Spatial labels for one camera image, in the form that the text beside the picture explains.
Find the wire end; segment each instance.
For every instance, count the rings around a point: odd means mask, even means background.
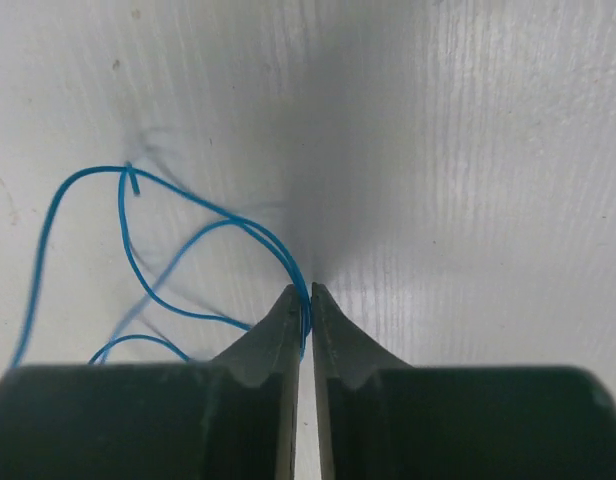
[[[128,172],[128,176],[130,177],[130,185],[132,186],[132,193],[135,194],[135,197],[140,195],[139,191],[139,182],[137,181],[137,175],[135,174],[135,169],[132,167],[130,162],[126,162],[126,171]]]

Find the wire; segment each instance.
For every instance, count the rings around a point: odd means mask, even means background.
[[[115,345],[119,344],[119,343],[123,343],[126,342],[128,340],[146,340],[149,342],[153,342],[153,343],[158,343],[160,345],[163,345],[164,347],[166,347],[168,350],[170,350],[171,352],[175,353],[177,356],[179,356],[179,358],[181,358],[184,362],[189,362],[190,361],[190,357],[188,355],[186,355],[184,352],[182,352],[179,348],[177,348],[173,343],[168,342],[162,338],[158,338],[158,337],[152,337],[150,335],[142,335],[142,334],[133,334],[133,335],[125,335],[123,337],[119,337],[116,338],[114,340],[111,340],[110,342],[108,342],[106,345],[104,345],[103,347],[101,347],[99,350],[97,350],[97,353],[95,353],[92,358],[88,361],[89,365],[94,365],[95,362],[97,361],[97,359],[105,354],[106,352],[108,352],[112,347],[114,347]]]
[[[168,266],[165,268],[165,270],[161,273],[161,275],[159,275],[159,277],[153,284],[151,290],[156,294],[156,291],[159,290],[159,288],[166,282],[166,280],[168,279],[170,274],[174,271],[175,267],[177,266],[181,258],[186,254],[186,252],[195,243],[199,241],[199,239],[201,239],[201,237],[203,237],[206,233],[209,233],[212,230],[215,230],[216,228],[223,227],[226,225],[234,225],[234,223],[235,222],[233,220],[221,220],[218,222],[210,223],[202,227],[197,233],[195,233],[192,237],[190,237],[190,239],[179,249],[179,251],[175,254],[175,256],[170,261]],[[113,341],[115,338],[117,338],[123,333],[123,331],[128,327],[128,325],[130,325],[132,320],[137,315],[139,315],[144,310],[144,308],[148,306],[151,298],[152,297],[148,293],[146,293],[146,295],[144,295],[143,298],[139,300],[139,302],[137,302],[133,307],[130,308],[130,310],[128,310],[126,315],[124,315],[124,317],[117,324],[117,327],[115,328],[112,336],[110,337],[110,341]],[[238,322],[236,320],[228,319],[228,317],[218,315],[217,318],[223,318],[223,319],[229,320],[230,322],[232,322],[230,323],[231,325],[236,326],[237,328],[240,328],[241,330],[247,331],[250,329],[250,325]],[[107,360],[109,353],[110,353],[109,351],[106,351],[103,354],[103,356],[101,357],[101,363],[104,363]]]
[[[308,336],[308,334],[310,333],[310,330],[312,329],[312,325],[311,325],[311,305],[310,305],[310,297],[308,294],[308,289],[306,286],[306,283],[304,281],[304,278],[301,274],[301,271],[299,270],[299,267],[297,265],[297,262],[294,260],[294,258],[292,257],[292,255],[290,254],[290,252],[286,249],[286,247],[283,245],[283,243],[272,233],[270,232],[268,229],[266,229],[265,227],[263,227],[262,225],[258,224],[257,222],[253,222],[252,220],[249,220],[245,217],[242,217],[240,215],[236,215],[222,207],[219,207],[207,200],[204,200],[198,196],[196,196],[195,194],[191,193],[191,192],[187,192],[185,190],[182,190],[181,188],[172,185],[168,182],[166,182],[165,180],[149,173],[146,172],[144,170],[140,170],[140,169],[136,169],[134,167],[132,167],[132,165],[130,164],[126,164],[125,166],[121,167],[121,166],[99,166],[99,167],[90,167],[90,168],[85,168],[83,170],[80,170],[76,173],[74,173],[73,175],[71,175],[70,177],[68,177],[59,187],[59,189],[57,190],[57,192],[55,193],[51,204],[48,208],[48,212],[46,213],[46,218],[44,220],[43,226],[42,226],[42,230],[41,230],[41,234],[39,237],[39,243],[37,245],[37,253],[36,253],[36,257],[35,257],[35,262],[34,262],[34,267],[33,267],[33,276],[32,276],[32,284],[31,284],[31,288],[30,288],[30,295],[29,295],[29,299],[28,299],[28,306],[26,308],[26,313],[25,313],[25,317],[24,317],[24,322],[22,325],[22,329],[20,332],[20,336],[18,339],[18,343],[17,346],[15,348],[15,352],[13,354],[11,363],[10,363],[10,367],[16,367],[18,366],[24,355],[26,352],[26,349],[28,347],[28,343],[30,342],[30,336],[32,334],[32,329],[34,326],[34,319],[35,319],[35,312],[36,312],[36,308],[37,308],[37,304],[39,301],[39,294],[41,291],[41,280],[42,280],[42,276],[43,276],[43,267],[44,267],[44,260],[45,260],[45,255],[46,255],[46,249],[47,249],[47,244],[48,244],[48,239],[50,236],[50,230],[52,228],[52,223],[56,217],[57,214],[57,210],[59,208],[59,204],[61,203],[61,200],[63,198],[63,196],[65,195],[66,191],[68,190],[68,188],[70,188],[70,186],[72,184],[74,184],[77,180],[89,176],[89,175],[94,175],[94,174],[99,174],[99,173],[119,173],[119,188],[118,188],[118,198],[117,198],[117,203],[118,203],[118,209],[119,209],[119,221],[120,221],[120,227],[121,227],[121,233],[122,233],[122,240],[124,243],[124,251],[126,252],[126,256],[128,257],[128,261],[131,265],[131,268],[133,269],[133,271],[135,272],[137,278],[139,279],[140,283],[142,284],[142,286],[144,287],[144,290],[146,290],[146,293],[148,294],[148,296],[155,300],[158,304],[162,305],[164,308],[167,308],[171,311],[174,311],[176,313],[179,313],[181,315],[185,315],[185,316],[190,316],[193,318],[200,318],[200,319],[207,319],[207,320],[217,320],[217,321],[221,321],[221,322],[226,322],[229,323],[233,326],[237,326],[238,328],[249,328],[250,326],[248,324],[242,323],[242,322],[238,322],[236,320],[232,320],[229,319],[228,317],[223,317],[223,316],[218,316],[218,315],[207,315],[207,314],[198,314],[198,313],[194,313],[194,312],[188,312],[182,309],[179,309],[177,307],[174,307],[170,304],[168,304],[167,302],[163,301],[154,291],[153,289],[148,285],[148,283],[146,282],[145,278],[143,277],[143,275],[141,274],[141,271],[139,270],[139,267],[137,266],[137,263],[134,259],[133,253],[132,253],[132,249],[130,247],[130,235],[128,232],[128,222],[127,222],[127,218],[126,218],[126,211],[125,211],[125,187],[126,187],[126,177],[130,177],[130,184],[132,187],[132,190],[135,194],[135,196],[138,196],[140,194],[140,190],[139,190],[139,182],[137,180],[137,176],[141,176],[145,179],[151,180],[154,183],[157,183],[165,188],[167,188],[168,190],[172,191],[173,193],[178,194],[179,196],[192,201],[200,206],[203,206],[209,210],[214,211],[215,213],[218,213],[219,215],[226,217],[227,220],[224,220],[222,222],[226,222],[220,226],[224,226],[224,225],[229,225],[229,224],[233,224],[238,226],[239,228],[241,228],[242,230],[244,230],[246,233],[248,233],[250,236],[252,236],[253,238],[255,238],[257,241],[259,241],[262,245],[264,245],[264,247],[266,247],[271,253],[273,253],[273,255],[275,255],[275,257],[282,263],[282,265],[284,266],[284,268],[286,269],[286,271],[288,272],[290,278],[292,279],[293,283],[295,284],[298,292],[299,292],[299,297],[300,297],[300,301],[301,301],[301,331],[302,331],[302,335],[301,335],[301,353],[302,353],[302,357],[303,357],[303,352],[305,349],[305,340],[306,337]],[[201,236],[203,236],[205,233],[208,233],[210,230],[206,230],[204,233],[202,233],[201,235],[199,235],[199,237],[196,238],[195,242],[199,240],[199,238],[201,238]],[[182,248],[183,251],[180,251],[179,258],[177,258],[177,260],[174,262],[175,265],[176,263],[179,261],[179,259],[181,258],[181,256],[183,256],[183,254],[185,253],[185,251],[190,248],[192,246],[192,244],[194,244],[195,242],[188,242],[184,247],[186,248]],[[167,273],[167,275],[165,275],[165,277],[167,277],[170,273],[172,273],[172,269]],[[144,340],[147,340],[148,338],[150,338],[150,341],[156,341],[157,343],[160,343],[162,345],[167,346],[170,349],[177,349],[177,347],[175,347],[171,342],[168,342],[166,340],[163,339],[158,339],[156,337],[150,337],[148,335],[142,336],[142,338]],[[109,342],[108,348],[104,348],[104,350],[102,351],[102,353],[105,353],[107,350],[109,350],[113,345],[116,345],[116,343],[113,343],[117,340],[120,339],[115,339],[112,340],[111,342]]]

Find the black tool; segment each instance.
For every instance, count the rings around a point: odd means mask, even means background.
[[[313,285],[322,476],[616,479],[616,408],[569,367],[415,368]],[[300,308],[205,364],[22,367],[0,381],[0,479],[293,478]]]

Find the blue cable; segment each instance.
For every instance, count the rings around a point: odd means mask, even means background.
[[[179,249],[179,251],[176,253],[176,255],[173,257],[173,259],[170,261],[170,263],[168,264],[166,269],[161,273],[161,275],[159,275],[159,277],[157,278],[157,280],[153,284],[151,290],[156,294],[156,291],[159,290],[159,288],[161,288],[163,286],[163,284],[166,282],[166,280],[168,279],[170,274],[177,267],[177,264],[179,263],[181,258],[186,254],[186,252],[195,243],[197,243],[197,241],[201,237],[203,237],[205,234],[211,232],[212,230],[215,230],[216,228],[227,226],[227,225],[234,225],[234,224],[235,224],[235,222],[233,220],[220,220],[218,222],[213,222],[213,223],[210,223],[210,224],[205,225],[204,227],[202,227],[197,233],[195,233],[192,237],[190,237],[190,239]],[[130,308],[130,310],[128,310],[128,312],[124,315],[124,317],[117,324],[117,327],[115,328],[113,334],[110,337],[110,342],[112,342],[117,337],[119,337],[123,333],[123,331],[126,328],[128,328],[128,325],[130,325],[132,320],[137,315],[139,315],[144,310],[144,308],[146,308],[148,306],[148,304],[150,303],[151,298],[152,297],[148,293],[146,293],[142,297],[142,299],[139,300],[139,302],[137,302],[135,305],[133,305]],[[219,321],[225,321],[226,323],[230,323],[231,325],[236,326],[237,328],[240,328],[242,330],[246,330],[247,331],[251,327],[248,324],[244,324],[244,323],[238,322],[237,320],[229,319],[229,318],[224,317],[224,316],[217,315],[217,318],[221,319]],[[108,355],[109,354],[110,354],[110,350],[106,350],[104,352],[104,354],[101,357],[101,363],[104,363],[108,359]]]
[[[187,312],[185,310],[181,310],[178,309],[166,302],[164,302],[163,300],[161,300],[160,297],[158,297],[156,295],[156,293],[150,288],[150,286],[148,285],[148,283],[145,281],[143,275],[141,274],[141,272],[139,271],[139,267],[137,266],[136,261],[134,260],[134,256],[132,254],[132,250],[130,248],[130,237],[129,237],[129,233],[128,233],[128,225],[127,225],[127,219],[126,219],[126,213],[125,213],[125,185],[126,185],[126,176],[130,177],[130,183],[133,189],[133,192],[135,193],[135,195],[139,195],[140,191],[139,191],[139,183],[137,181],[137,175],[149,179],[159,185],[162,185],[164,187],[166,187],[167,189],[169,189],[170,191],[182,196],[183,198],[186,198],[194,203],[197,203],[198,205],[201,205],[205,208],[208,208],[209,210],[212,210],[216,213],[218,213],[219,215],[222,215],[224,217],[226,217],[230,222],[228,223],[228,221],[226,221],[227,223],[225,223],[225,225],[228,224],[234,224],[236,226],[239,226],[242,230],[244,230],[246,233],[248,233],[250,236],[252,236],[253,238],[255,238],[256,240],[258,240],[260,243],[262,243],[269,251],[271,251],[275,257],[277,257],[277,259],[282,263],[282,265],[284,266],[284,268],[287,270],[288,274],[290,275],[293,283],[295,284],[296,288],[298,289],[299,292],[299,296],[300,296],[300,300],[301,300],[301,312],[302,312],[302,336],[301,336],[301,348],[302,348],[302,356],[303,356],[303,351],[305,348],[305,340],[306,337],[308,336],[308,334],[310,333],[310,330],[312,329],[312,325],[311,325],[311,305],[310,305],[310,297],[308,294],[308,289],[306,286],[306,283],[303,279],[303,276],[301,274],[301,271],[299,270],[299,267],[296,263],[296,261],[294,260],[294,258],[292,257],[292,255],[290,254],[290,252],[286,249],[286,247],[283,245],[283,243],[281,243],[281,241],[269,230],[267,230],[265,227],[259,225],[256,222],[253,222],[252,220],[249,220],[245,217],[241,217],[239,215],[236,215],[222,207],[219,207],[217,205],[212,204],[211,202],[208,202],[207,200],[201,199],[199,197],[197,197],[196,195],[194,195],[193,193],[187,192],[185,190],[180,189],[179,187],[176,187],[175,185],[172,185],[168,182],[166,182],[165,180],[149,173],[146,172],[144,170],[139,170],[136,169],[134,167],[132,167],[130,164],[127,164],[126,166],[100,166],[100,167],[90,167],[90,168],[85,168],[83,170],[80,170],[76,173],[74,173],[73,175],[71,175],[70,177],[68,177],[68,179],[66,179],[61,186],[59,187],[59,189],[57,190],[57,192],[55,193],[52,202],[50,204],[50,207],[48,208],[48,212],[46,214],[46,218],[44,220],[43,223],[43,227],[42,227],[42,231],[40,234],[40,238],[39,238],[39,243],[37,246],[37,253],[36,253],[36,257],[35,257],[35,263],[34,263],[34,268],[33,268],[33,278],[32,278],[32,285],[31,285],[31,289],[30,289],[30,296],[29,296],[29,301],[28,301],[28,306],[26,309],[26,314],[24,317],[24,323],[22,325],[22,329],[21,329],[21,333],[19,336],[19,341],[17,344],[17,347],[15,349],[15,353],[13,355],[13,358],[11,360],[11,364],[10,367],[16,367],[21,363],[21,360],[23,359],[23,356],[25,354],[25,351],[27,349],[28,343],[30,341],[30,335],[32,333],[32,327],[34,324],[34,316],[35,316],[35,311],[36,311],[36,307],[37,307],[37,303],[39,300],[39,293],[40,293],[40,289],[41,289],[41,279],[42,279],[42,274],[43,274],[43,266],[44,266],[44,259],[45,259],[45,254],[46,254],[46,248],[47,248],[47,244],[48,244],[48,238],[50,236],[50,230],[52,227],[52,223],[54,221],[54,218],[57,214],[57,210],[59,208],[59,204],[61,202],[61,199],[63,198],[63,196],[65,195],[66,191],[68,190],[68,188],[75,183],[77,180],[79,180],[80,178],[89,176],[89,175],[93,175],[93,174],[97,174],[97,173],[119,173],[120,174],[120,179],[119,179],[119,191],[118,191],[118,208],[119,208],[119,219],[120,219],[120,226],[121,226],[121,231],[122,231],[122,239],[124,242],[124,250],[126,251],[126,255],[128,257],[128,260],[131,264],[131,267],[133,268],[133,271],[135,272],[135,274],[137,275],[137,278],[139,279],[140,283],[142,284],[142,286],[144,287],[144,289],[146,290],[148,296],[150,298],[152,298],[153,300],[155,300],[157,303],[159,303],[160,305],[164,306],[165,308],[168,308],[169,310],[175,311],[176,313],[182,314],[182,315],[186,315],[186,316],[192,316],[194,318],[203,318],[203,319],[210,319],[210,320],[218,320],[218,321],[225,321],[227,323],[230,323],[234,326],[237,326],[239,328],[241,327],[246,327],[249,328],[250,326],[241,322],[237,322],[235,320],[232,319],[228,319],[227,317],[221,317],[218,315],[203,315],[202,314],[197,314],[194,312]],[[265,238],[263,238],[261,235],[259,235],[257,232],[255,232],[254,230],[257,230],[259,232],[261,232],[263,235],[265,235],[266,237],[268,237],[268,239],[270,240],[270,242],[268,242],[268,240],[266,240]],[[199,238],[202,236],[200,235],[199,237],[197,237],[195,239],[195,241],[198,241]],[[184,249],[182,249],[183,251],[180,251],[181,255],[183,255],[183,253],[185,253],[185,251],[190,248],[192,246],[194,242],[188,242]],[[165,278],[167,278],[167,276],[172,272],[172,269],[167,272],[167,274],[164,276],[164,281]],[[167,346],[168,348],[171,349],[177,349],[177,347],[175,347],[172,343],[163,340],[163,339],[158,339],[156,337],[150,337],[148,335],[144,335],[141,338],[143,338],[144,340],[146,339],[151,339],[150,341],[155,341],[157,343],[160,343],[162,345]],[[102,351],[102,353],[106,352],[107,350],[109,350],[113,345],[116,345],[116,343],[114,343],[116,340],[120,340],[120,339],[115,339],[111,342],[109,342],[108,347],[104,348],[104,350]]]
[[[181,358],[184,362],[189,362],[190,361],[190,357],[188,355],[186,355],[184,352],[182,352],[179,348],[177,348],[175,345],[173,345],[171,342],[168,342],[162,338],[158,338],[158,337],[152,337],[150,335],[142,335],[142,334],[134,334],[134,335],[126,335],[124,337],[119,337],[116,338],[114,340],[111,340],[110,342],[108,342],[106,345],[104,345],[103,347],[101,347],[99,350],[97,350],[97,353],[95,353],[92,358],[88,361],[89,365],[94,365],[95,362],[97,361],[97,359],[104,353],[108,352],[112,347],[114,347],[115,345],[117,345],[118,343],[122,343],[122,342],[126,342],[128,340],[147,340],[149,342],[153,342],[153,343],[158,343],[160,345],[163,345],[164,347],[166,347],[167,349],[169,349],[170,351],[172,351],[173,353],[175,353],[177,356],[179,356],[179,358]]]

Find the textured white surface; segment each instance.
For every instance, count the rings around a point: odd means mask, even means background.
[[[405,360],[571,363],[616,397],[616,1],[0,0],[0,372],[54,190],[146,145]],[[85,361],[139,298],[115,190],[62,206],[28,360]],[[154,269],[207,218],[148,188],[130,214]],[[285,282],[223,231],[167,295],[254,320]],[[238,335],[146,316],[202,355]],[[318,465],[309,363],[298,478]]]

